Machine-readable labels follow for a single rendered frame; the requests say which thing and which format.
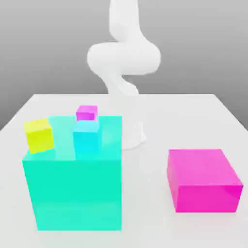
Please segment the small purple cube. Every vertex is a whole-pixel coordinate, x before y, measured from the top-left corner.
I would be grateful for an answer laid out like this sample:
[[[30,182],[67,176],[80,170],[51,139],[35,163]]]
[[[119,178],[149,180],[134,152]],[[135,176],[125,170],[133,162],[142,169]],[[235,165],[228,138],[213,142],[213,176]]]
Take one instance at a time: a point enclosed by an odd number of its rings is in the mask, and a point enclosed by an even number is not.
[[[98,107],[96,105],[80,105],[76,111],[77,121],[96,121]]]

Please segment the large turquoise box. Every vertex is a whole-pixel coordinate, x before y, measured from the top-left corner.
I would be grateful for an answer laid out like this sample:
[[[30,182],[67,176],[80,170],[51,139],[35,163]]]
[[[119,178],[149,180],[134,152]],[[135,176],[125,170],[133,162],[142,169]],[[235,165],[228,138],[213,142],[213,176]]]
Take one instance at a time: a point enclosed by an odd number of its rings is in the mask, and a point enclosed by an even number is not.
[[[102,144],[78,151],[74,116],[51,116],[55,147],[26,153],[22,164],[37,229],[119,231],[122,228],[122,119],[99,117]]]

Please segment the small cyan cube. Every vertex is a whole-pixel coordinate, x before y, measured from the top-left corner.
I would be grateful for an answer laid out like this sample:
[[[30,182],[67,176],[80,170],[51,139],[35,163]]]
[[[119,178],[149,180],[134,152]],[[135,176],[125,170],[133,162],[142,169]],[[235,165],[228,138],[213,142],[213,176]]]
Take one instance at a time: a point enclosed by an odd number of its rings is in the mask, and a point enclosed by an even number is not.
[[[78,121],[73,130],[73,144],[77,155],[99,153],[102,146],[99,121]]]

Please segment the large magenta box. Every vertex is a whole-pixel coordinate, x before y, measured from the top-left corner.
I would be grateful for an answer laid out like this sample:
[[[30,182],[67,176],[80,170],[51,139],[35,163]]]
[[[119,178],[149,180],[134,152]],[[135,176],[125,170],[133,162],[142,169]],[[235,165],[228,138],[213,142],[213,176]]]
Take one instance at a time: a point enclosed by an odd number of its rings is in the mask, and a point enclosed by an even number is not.
[[[234,213],[244,186],[221,149],[170,149],[167,178],[177,213]]]

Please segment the small yellow cube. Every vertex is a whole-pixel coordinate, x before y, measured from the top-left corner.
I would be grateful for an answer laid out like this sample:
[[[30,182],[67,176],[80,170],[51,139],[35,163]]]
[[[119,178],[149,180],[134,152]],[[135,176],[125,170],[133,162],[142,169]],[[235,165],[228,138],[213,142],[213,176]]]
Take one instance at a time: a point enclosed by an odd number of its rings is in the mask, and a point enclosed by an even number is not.
[[[25,122],[23,126],[31,154],[54,149],[52,126],[48,119]]]

